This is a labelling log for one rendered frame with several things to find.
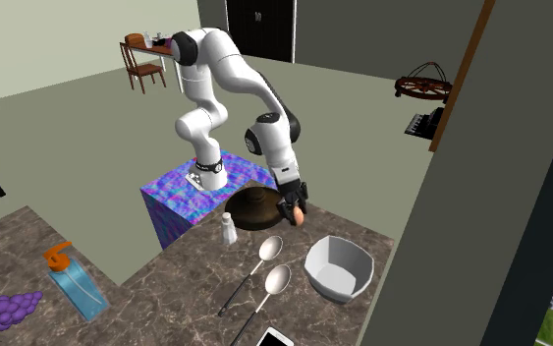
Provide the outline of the brown wooden chair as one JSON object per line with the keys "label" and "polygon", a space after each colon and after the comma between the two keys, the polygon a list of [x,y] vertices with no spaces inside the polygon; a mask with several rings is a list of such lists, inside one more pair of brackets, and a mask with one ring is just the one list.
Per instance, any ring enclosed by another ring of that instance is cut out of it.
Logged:
{"label": "brown wooden chair", "polygon": [[129,44],[120,42],[120,51],[125,63],[125,68],[128,74],[130,81],[131,89],[135,89],[134,80],[138,79],[139,85],[141,87],[142,93],[145,93],[145,88],[143,84],[143,77],[150,76],[152,82],[155,84],[156,79],[155,75],[158,74],[162,84],[166,87],[166,81],[163,75],[163,68],[154,64],[138,64],[135,55]]}

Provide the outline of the dark brown round wooden lid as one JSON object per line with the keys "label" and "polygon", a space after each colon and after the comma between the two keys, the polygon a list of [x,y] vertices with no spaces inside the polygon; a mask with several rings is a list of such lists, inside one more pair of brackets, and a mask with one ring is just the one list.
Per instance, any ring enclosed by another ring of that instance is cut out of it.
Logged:
{"label": "dark brown round wooden lid", "polygon": [[277,208],[281,196],[268,187],[248,187],[234,193],[225,204],[237,228],[259,231],[278,224],[283,216]]}

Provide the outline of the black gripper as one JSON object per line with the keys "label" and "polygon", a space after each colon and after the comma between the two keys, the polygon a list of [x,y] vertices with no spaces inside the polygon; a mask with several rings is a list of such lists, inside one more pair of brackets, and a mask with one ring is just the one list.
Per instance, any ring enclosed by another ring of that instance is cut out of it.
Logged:
{"label": "black gripper", "polygon": [[295,225],[294,208],[296,204],[303,214],[307,214],[306,200],[308,199],[308,192],[306,182],[295,179],[288,183],[278,184],[277,190],[281,196],[281,199],[277,202],[279,213],[291,225]]}

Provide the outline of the white salt shaker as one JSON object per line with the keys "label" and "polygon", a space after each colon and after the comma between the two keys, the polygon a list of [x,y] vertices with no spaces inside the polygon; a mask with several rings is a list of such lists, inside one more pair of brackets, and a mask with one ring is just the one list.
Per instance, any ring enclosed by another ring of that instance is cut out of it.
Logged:
{"label": "white salt shaker", "polygon": [[237,242],[237,230],[230,212],[224,212],[222,214],[221,231],[224,245],[232,245]]}

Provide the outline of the purple grape bunch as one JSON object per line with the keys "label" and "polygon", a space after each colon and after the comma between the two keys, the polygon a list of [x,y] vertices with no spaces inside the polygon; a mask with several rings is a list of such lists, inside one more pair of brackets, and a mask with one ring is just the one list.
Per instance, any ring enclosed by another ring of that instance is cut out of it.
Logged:
{"label": "purple grape bunch", "polygon": [[32,314],[43,294],[41,291],[0,296],[0,331],[7,330],[11,325],[21,323]]}

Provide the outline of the black door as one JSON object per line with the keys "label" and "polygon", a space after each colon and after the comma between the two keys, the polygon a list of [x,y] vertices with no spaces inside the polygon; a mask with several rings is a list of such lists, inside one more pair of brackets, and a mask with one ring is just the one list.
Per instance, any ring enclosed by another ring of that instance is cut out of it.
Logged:
{"label": "black door", "polygon": [[225,0],[227,30],[243,55],[294,63],[298,0]]}

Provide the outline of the brown wagon wheel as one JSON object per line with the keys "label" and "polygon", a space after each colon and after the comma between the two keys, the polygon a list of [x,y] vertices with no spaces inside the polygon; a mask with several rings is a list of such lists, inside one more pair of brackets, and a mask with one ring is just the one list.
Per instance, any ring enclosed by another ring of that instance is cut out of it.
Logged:
{"label": "brown wagon wheel", "polygon": [[[434,67],[438,79],[420,75],[428,67]],[[426,62],[413,69],[406,76],[402,76],[394,83],[395,96],[406,95],[423,100],[439,100],[447,103],[453,85],[447,81],[445,73],[439,64]]]}

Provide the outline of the white phone with black screen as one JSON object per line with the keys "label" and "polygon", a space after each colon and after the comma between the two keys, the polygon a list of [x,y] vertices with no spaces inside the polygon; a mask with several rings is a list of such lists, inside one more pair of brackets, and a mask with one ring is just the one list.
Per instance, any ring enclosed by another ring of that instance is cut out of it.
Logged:
{"label": "white phone with black screen", "polygon": [[269,326],[255,346],[295,346],[295,342],[276,328]]}

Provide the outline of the blue soap dispenser orange pump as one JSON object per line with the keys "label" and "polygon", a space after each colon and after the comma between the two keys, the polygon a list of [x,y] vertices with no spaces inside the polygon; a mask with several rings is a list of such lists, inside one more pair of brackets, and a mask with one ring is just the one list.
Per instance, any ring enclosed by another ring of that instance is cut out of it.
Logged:
{"label": "blue soap dispenser orange pump", "polygon": [[47,261],[51,280],[83,319],[92,321],[109,308],[109,302],[83,264],[63,253],[71,245],[71,242],[60,243],[42,256]]}

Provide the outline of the white bowl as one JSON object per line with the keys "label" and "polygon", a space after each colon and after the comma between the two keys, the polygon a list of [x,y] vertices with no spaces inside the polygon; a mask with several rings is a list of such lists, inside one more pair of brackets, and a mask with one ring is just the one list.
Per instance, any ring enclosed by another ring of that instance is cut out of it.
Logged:
{"label": "white bowl", "polygon": [[354,242],[328,235],[308,250],[304,272],[320,295],[335,303],[347,304],[370,284],[374,259]]}

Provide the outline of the wooden table with white legs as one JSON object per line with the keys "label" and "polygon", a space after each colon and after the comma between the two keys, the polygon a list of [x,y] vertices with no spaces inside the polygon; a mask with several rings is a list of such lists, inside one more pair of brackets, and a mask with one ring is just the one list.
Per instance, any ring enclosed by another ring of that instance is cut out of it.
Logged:
{"label": "wooden table with white legs", "polygon": [[174,60],[171,51],[165,46],[151,46],[147,47],[144,43],[144,36],[140,33],[130,33],[125,36],[124,42],[130,46],[130,49],[134,52],[141,52],[153,56],[158,56],[163,71],[166,71],[165,61],[167,59],[173,62],[174,70],[177,76],[177,82],[180,93],[184,92],[184,87],[181,78],[181,72],[179,64]]}

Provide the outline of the blue purple patterned robot stand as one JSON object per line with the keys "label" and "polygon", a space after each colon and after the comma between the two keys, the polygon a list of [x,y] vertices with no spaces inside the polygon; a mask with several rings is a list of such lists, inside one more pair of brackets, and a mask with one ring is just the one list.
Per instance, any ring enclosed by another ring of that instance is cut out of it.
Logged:
{"label": "blue purple patterned robot stand", "polygon": [[194,159],[140,188],[163,250],[249,180],[276,188],[267,168],[225,150],[221,151],[221,156],[228,173],[228,183],[219,190],[199,191],[186,179],[189,169],[195,164]]}

